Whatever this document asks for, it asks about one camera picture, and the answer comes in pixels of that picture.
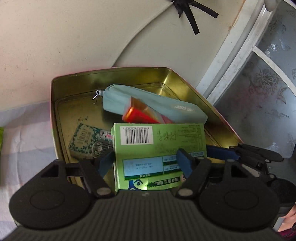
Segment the white barcode label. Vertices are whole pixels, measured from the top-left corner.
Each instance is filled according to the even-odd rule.
[[[153,144],[152,126],[121,126],[121,145]]]

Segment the black ribbon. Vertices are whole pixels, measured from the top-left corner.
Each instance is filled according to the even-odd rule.
[[[198,26],[196,24],[196,21],[194,19],[193,13],[189,7],[189,5],[193,7],[197,7],[200,10],[206,12],[207,14],[211,15],[214,18],[218,17],[218,13],[216,13],[214,10],[194,1],[194,0],[171,0],[175,6],[175,8],[178,11],[179,17],[181,17],[182,13],[185,12],[191,27],[193,29],[193,32],[195,35],[197,35],[200,31],[198,29]]]

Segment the checkered cloth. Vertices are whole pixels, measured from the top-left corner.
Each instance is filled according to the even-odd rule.
[[[0,157],[0,240],[16,228],[9,213],[10,197],[56,159],[49,103],[0,112],[4,127]]]

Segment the hand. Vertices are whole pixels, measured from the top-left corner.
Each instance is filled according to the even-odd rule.
[[[286,216],[283,216],[284,221],[282,225],[279,227],[278,232],[285,231],[293,227],[294,223],[296,223],[296,205],[292,207],[290,212]]]

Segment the beige wall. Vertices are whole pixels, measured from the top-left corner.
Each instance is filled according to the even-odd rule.
[[[220,15],[192,8],[194,36],[174,7],[132,41],[116,66],[168,66],[196,84],[215,57],[242,0],[203,0]],[[0,0],[0,110],[49,99],[59,75],[111,67],[166,0]]]

